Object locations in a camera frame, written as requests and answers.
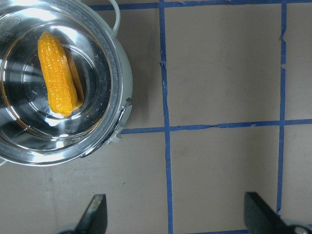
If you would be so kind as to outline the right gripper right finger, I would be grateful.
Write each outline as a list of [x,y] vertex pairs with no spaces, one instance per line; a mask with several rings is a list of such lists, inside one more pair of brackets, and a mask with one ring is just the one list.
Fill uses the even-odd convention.
[[284,221],[256,192],[244,195],[244,223],[250,234],[289,234]]

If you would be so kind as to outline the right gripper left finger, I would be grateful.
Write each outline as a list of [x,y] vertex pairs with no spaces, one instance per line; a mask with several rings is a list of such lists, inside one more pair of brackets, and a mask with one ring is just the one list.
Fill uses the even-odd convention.
[[77,234],[104,234],[108,225],[106,195],[94,195],[75,228]]

